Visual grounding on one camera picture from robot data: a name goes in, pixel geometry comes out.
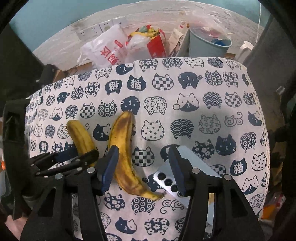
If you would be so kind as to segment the spotted banana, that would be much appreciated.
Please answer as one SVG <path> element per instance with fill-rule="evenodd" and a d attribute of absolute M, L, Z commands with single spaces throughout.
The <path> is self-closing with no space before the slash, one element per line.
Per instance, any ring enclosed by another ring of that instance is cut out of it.
<path fill-rule="evenodd" d="M 92 150 L 97 150 L 90 134 L 78 120 L 70 120 L 66 124 L 67 131 L 70 134 L 79 156 L 82 156 Z"/>
<path fill-rule="evenodd" d="M 124 111 L 113 123 L 108 147 L 117 146 L 119 149 L 119 158 L 115 168 L 114 178 L 119 187 L 130 195 L 144 197 L 152 201 L 160 200 L 164 197 L 164 194 L 153 193 L 148 190 L 132 166 L 132 124 L 133 113 L 130 111 Z"/>

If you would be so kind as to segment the silver smartphone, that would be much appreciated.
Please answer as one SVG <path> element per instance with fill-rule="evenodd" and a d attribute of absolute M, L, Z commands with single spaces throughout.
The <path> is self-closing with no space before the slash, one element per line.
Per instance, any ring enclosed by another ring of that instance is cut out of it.
<path fill-rule="evenodd" d="M 207 204 L 207 222 L 213 227 L 220 226 L 223 216 L 220 211 L 223 196 L 223 179 L 186 146 L 171 147 L 168 159 L 153 174 L 153 178 L 163 189 L 171 194 L 177 202 L 188 208 L 193 198 L 205 198 L 201 185 L 206 192 L 214 193 L 214 201 Z"/>

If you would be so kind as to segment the cat pattern tablecloth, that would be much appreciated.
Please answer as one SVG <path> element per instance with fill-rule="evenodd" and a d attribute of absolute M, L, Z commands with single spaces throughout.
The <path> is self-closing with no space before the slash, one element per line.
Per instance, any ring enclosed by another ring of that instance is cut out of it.
<path fill-rule="evenodd" d="M 134 170 L 161 193 L 154 173 L 172 146 L 186 146 L 218 175 L 231 175 L 260 217 L 270 157 L 258 96 L 240 63 L 223 58 L 138 60 L 66 77 L 30 97 L 30 156 L 72 147 L 66 124 L 78 120 L 101 156 L 111 128 L 130 111 Z"/>

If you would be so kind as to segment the black speaker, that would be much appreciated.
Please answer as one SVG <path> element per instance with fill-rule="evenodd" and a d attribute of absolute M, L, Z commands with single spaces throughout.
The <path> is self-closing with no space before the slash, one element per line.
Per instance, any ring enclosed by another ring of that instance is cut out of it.
<path fill-rule="evenodd" d="M 56 76 L 58 68 L 52 64 L 46 64 L 41 73 L 38 84 L 40 85 L 48 85 L 51 84 Z"/>

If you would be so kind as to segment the cardboard box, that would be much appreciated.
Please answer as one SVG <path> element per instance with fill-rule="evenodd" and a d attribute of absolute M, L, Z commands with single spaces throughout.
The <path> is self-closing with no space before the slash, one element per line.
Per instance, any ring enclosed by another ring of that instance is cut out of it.
<path fill-rule="evenodd" d="M 57 82 L 57 81 L 59 81 L 59 80 L 61 80 L 61 79 L 64 79 L 64 78 L 66 78 L 66 77 L 67 77 L 67 76 L 66 76 L 66 73 L 63 72 L 61 69 L 58 69 L 58 70 L 56 71 L 55 77 L 54 77 L 54 79 L 53 79 L 53 83 L 55 83 L 55 82 Z"/>

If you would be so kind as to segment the white plastic shopping bag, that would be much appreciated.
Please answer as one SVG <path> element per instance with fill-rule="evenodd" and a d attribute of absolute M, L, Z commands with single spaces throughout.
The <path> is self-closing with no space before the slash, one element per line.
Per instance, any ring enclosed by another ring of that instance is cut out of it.
<path fill-rule="evenodd" d="M 94 40 L 87 42 L 80 48 L 77 63 L 87 60 L 96 68 L 107 68 L 123 64 L 127 58 L 125 47 L 127 35 L 121 26 L 116 24 Z"/>

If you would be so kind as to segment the white paper box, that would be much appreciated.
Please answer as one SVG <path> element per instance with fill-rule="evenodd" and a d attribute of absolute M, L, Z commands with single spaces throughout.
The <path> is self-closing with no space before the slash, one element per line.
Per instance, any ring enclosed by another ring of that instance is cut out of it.
<path fill-rule="evenodd" d="M 187 22 L 180 24 L 173 29 L 167 44 L 166 54 L 168 57 L 187 57 L 189 54 L 190 31 Z"/>

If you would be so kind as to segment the blue-grey waste bin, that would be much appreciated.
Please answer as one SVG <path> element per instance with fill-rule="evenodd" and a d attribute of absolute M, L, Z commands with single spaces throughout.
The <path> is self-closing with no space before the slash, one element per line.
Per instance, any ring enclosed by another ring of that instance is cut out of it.
<path fill-rule="evenodd" d="M 205 31 L 199 26 L 190 26 L 189 57 L 223 57 L 232 46 L 232 41 L 219 35 L 215 29 Z"/>

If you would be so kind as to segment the red bag with items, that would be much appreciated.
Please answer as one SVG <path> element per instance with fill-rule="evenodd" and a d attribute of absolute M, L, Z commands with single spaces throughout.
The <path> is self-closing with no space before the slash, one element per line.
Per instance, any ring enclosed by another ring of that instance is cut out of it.
<path fill-rule="evenodd" d="M 164 58 L 166 37 L 160 28 L 144 25 L 130 33 L 126 41 L 128 57 L 132 60 Z"/>

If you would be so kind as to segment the white wall socket strip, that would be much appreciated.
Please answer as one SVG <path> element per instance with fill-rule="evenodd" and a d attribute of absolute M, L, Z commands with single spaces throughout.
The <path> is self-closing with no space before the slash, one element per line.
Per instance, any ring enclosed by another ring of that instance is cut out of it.
<path fill-rule="evenodd" d="M 98 37 L 102 33 L 106 32 L 114 25 L 120 25 L 122 28 L 126 27 L 128 21 L 125 16 L 120 16 L 111 20 L 103 21 L 101 23 L 95 24 L 91 27 L 80 30 L 76 33 L 77 37 L 81 41 L 87 41 L 91 38 Z"/>

